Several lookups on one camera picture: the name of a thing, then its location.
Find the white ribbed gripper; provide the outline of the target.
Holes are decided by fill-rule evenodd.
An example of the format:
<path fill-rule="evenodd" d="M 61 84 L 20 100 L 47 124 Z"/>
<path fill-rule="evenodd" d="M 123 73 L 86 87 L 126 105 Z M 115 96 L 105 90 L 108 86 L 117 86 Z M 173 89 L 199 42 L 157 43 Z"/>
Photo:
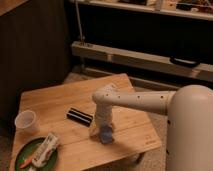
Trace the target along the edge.
<path fill-rule="evenodd" d="M 96 106 L 95 115 L 94 115 L 95 127 L 89 128 L 89 137 L 94 138 L 99 135 L 100 128 L 106 127 L 106 137 L 107 143 L 112 143 L 114 141 L 113 133 L 114 126 L 112 122 L 112 107 L 109 105 L 100 105 Z"/>

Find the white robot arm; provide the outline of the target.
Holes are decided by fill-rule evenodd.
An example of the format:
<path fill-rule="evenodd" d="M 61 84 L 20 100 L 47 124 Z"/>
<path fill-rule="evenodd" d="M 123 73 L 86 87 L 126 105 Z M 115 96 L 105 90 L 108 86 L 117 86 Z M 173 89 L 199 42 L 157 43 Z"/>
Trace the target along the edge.
<path fill-rule="evenodd" d="M 120 92 L 108 84 L 92 95 L 95 126 L 104 144 L 113 141 L 112 108 L 121 106 L 168 116 L 166 171 L 213 171 L 213 90 L 188 85 L 176 91 Z"/>

